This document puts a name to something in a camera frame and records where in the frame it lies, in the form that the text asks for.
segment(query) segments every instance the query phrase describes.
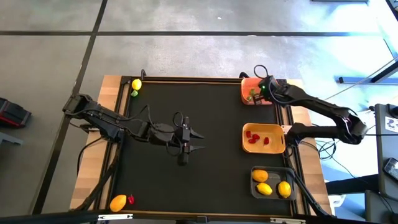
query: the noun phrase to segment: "gray floor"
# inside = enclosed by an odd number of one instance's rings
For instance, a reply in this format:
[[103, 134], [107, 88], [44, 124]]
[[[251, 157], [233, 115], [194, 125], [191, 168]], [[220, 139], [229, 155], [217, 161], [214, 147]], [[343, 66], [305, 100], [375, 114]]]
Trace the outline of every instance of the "gray floor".
[[[0, 30], [92, 30], [100, 4], [101, 0], [0, 1]], [[377, 15], [366, 4], [309, 0], [113, 0], [99, 29], [379, 33]], [[88, 38], [0, 36], [0, 97], [32, 112], [28, 127], [0, 129], [25, 141], [23, 146], [0, 146], [0, 216], [30, 212]], [[278, 78], [301, 78], [310, 94], [326, 98], [346, 88], [336, 84], [336, 76], [365, 77], [391, 59], [381, 34], [97, 37], [81, 92], [96, 99], [103, 75], [138, 75], [142, 68], [150, 76], [237, 77], [242, 71], [252, 75], [253, 66], [263, 63]], [[356, 86], [330, 101], [361, 110], [396, 95], [393, 86]], [[315, 114], [312, 118], [317, 124], [329, 123]], [[78, 129], [68, 131], [44, 212], [68, 209], [77, 154], [85, 138]], [[347, 158], [366, 151], [369, 156], [360, 167], [352, 164], [349, 169], [355, 175], [372, 172], [376, 162], [372, 144], [355, 149], [341, 145], [336, 159], [346, 165]], [[324, 165], [342, 170], [330, 161]]]

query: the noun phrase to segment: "orange plate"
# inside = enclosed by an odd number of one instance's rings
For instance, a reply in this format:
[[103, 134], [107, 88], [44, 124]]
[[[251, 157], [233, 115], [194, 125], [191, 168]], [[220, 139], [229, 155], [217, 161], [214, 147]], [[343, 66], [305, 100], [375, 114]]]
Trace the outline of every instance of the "orange plate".
[[[249, 143], [249, 139], [251, 138], [246, 137], [246, 131], [250, 131], [251, 135], [258, 134], [260, 140], [254, 144]], [[265, 137], [269, 138], [267, 145], [264, 145]], [[285, 151], [284, 130], [276, 124], [245, 124], [242, 131], [242, 146], [246, 152], [250, 153], [282, 153]]]
[[[250, 96], [250, 90], [254, 89], [255, 93], [260, 93], [260, 88], [258, 84], [260, 82], [260, 78], [244, 78], [241, 82], [241, 98], [242, 102], [246, 105], [254, 105], [253, 100], [248, 101], [247, 98]], [[261, 100], [262, 105], [272, 104], [270, 101]]]

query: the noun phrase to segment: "gray container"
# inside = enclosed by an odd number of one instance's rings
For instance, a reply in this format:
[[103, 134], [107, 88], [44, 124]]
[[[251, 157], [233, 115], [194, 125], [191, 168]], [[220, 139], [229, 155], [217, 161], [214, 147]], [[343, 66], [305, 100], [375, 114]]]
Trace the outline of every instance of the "gray container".
[[[253, 170], [265, 170], [268, 172], [268, 179], [264, 182], [268, 184], [271, 189], [272, 189], [272, 194], [271, 195], [263, 195], [260, 194], [257, 191], [257, 184], [260, 182], [257, 182], [253, 180]], [[292, 193], [290, 194], [289, 197], [283, 198], [278, 194], [278, 184], [281, 181], [286, 181], [290, 184], [290, 188], [292, 189]], [[264, 166], [254, 166], [251, 169], [250, 173], [250, 183], [251, 183], [251, 194], [255, 198], [261, 198], [261, 199], [279, 199], [279, 200], [295, 200], [296, 199], [296, 193], [295, 193], [295, 182], [294, 182], [294, 172], [290, 168], [285, 168], [285, 167], [264, 167]]]

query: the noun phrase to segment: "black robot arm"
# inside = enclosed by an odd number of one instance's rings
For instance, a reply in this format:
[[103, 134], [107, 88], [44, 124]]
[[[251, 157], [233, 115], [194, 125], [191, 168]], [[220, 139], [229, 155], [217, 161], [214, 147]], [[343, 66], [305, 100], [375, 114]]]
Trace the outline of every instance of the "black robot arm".
[[366, 125], [355, 114], [350, 113], [351, 109], [310, 96], [295, 85], [279, 84], [272, 75], [263, 78], [258, 86], [261, 93], [254, 95], [255, 103], [265, 99], [282, 106], [303, 106], [331, 118], [336, 123], [336, 126], [306, 126], [294, 123], [286, 134], [288, 142], [300, 142], [303, 138], [310, 137], [333, 138], [348, 144], [359, 144], [368, 131]]
[[99, 129], [103, 138], [112, 142], [119, 142], [124, 133], [127, 133], [137, 141], [179, 147], [180, 150], [175, 156], [178, 156], [177, 162], [180, 166], [188, 163], [188, 155], [192, 151], [203, 148], [190, 145], [190, 138], [203, 138], [203, 136], [194, 132], [188, 117], [183, 117], [181, 124], [176, 128], [168, 124], [153, 123], [150, 116], [148, 116], [148, 121], [136, 119], [137, 116], [127, 118], [101, 106], [90, 96], [83, 94], [71, 96], [63, 107], [63, 112], [71, 118], [86, 120]]

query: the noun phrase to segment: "sticker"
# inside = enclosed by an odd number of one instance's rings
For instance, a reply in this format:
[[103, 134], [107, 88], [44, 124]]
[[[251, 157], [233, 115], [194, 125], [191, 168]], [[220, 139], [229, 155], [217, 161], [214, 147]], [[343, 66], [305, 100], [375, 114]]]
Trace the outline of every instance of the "sticker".
[[386, 117], [386, 130], [398, 133], [398, 119]]

